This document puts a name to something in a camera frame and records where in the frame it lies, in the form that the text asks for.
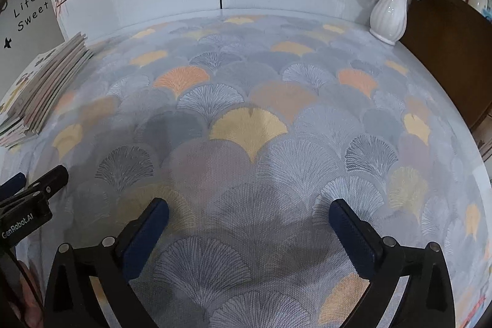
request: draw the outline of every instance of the ceramic vase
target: ceramic vase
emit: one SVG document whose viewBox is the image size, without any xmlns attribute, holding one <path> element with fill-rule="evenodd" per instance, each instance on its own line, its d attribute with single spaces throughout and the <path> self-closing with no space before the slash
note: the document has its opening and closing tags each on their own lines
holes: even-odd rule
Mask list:
<svg viewBox="0 0 492 328">
<path fill-rule="evenodd" d="M 407 28 L 407 6 L 408 0 L 379 0 L 371 12 L 371 34 L 394 45 Z"/>
</svg>

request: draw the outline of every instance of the patterned tablecloth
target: patterned tablecloth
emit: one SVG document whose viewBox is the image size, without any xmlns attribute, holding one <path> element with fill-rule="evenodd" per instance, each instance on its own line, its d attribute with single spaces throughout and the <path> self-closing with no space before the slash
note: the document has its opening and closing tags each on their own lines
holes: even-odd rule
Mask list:
<svg viewBox="0 0 492 328">
<path fill-rule="evenodd" d="M 19 254 L 46 285 L 60 243 L 117 235 L 162 197 L 170 225 L 131 283 L 159 326 L 338 327 L 367 286 L 327 224 L 344 198 L 381 236 L 441 244 L 457 326 L 476 321 L 490 184 L 452 102 L 401 44 L 268 13 L 95 45 L 42 134 L 4 155 L 2 181 L 70 174 Z"/>
</svg>

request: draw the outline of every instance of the silver screw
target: silver screw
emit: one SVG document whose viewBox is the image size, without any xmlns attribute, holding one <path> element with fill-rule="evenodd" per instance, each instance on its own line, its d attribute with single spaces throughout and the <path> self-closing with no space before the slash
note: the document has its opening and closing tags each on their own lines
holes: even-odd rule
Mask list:
<svg viewBox="0 0 492 328">
<path fill-rule="evenodd" d="M 113 246 L 114 243 L 115 243 L 115 238 L 113 236 L 107 236 L 102 240 L 102 245 L 104 247 Z"/>
<path fill-rule="evenodd" d="M 441 247 L 435 242 L 431 242 L 429 246 L 435 252 L 439 252 L 441 250 Z"/>
<path fill-rule="evenodd" d="M 393 247 L 397 244 L 397 240 L 395 238 L 393 238 L 392 236 L 385 236 L 383 238 L 383 243 L 386 246 Z"/>
<path fill-rule="evenodd" d="M 58 247 L 58 251 L 60 253 L 65 253 L 68 249 L 70 249 L 70 245 L 68 243 L 62 243 L 59 247 Z"/>
</svg>

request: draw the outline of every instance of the light blue flower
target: light blue flower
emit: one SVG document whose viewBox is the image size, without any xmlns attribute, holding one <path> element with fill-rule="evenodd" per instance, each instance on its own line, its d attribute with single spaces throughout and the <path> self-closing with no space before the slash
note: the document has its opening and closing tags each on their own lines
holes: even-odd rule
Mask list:
<svg viewBox="0 0 492 328">
<path fill-rule="evenodd" d="M 486 8 L 482 10 L 482 15 L 485 17 L 489 22 L 492 23 L 492 12 Z"/>
</svg>

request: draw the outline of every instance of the brown wooden panel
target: brown wooden panel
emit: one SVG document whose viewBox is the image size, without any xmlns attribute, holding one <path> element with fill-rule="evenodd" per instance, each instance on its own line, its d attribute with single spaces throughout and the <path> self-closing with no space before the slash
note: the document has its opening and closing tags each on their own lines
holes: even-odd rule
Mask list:
<svg viewBox="0 0 492 328">
<path fill-rule="evenodd" d="M 462 0 L 414 0 L 401 42 L 475 129 L 492 105 L 492 24 Z"/>
</svg>

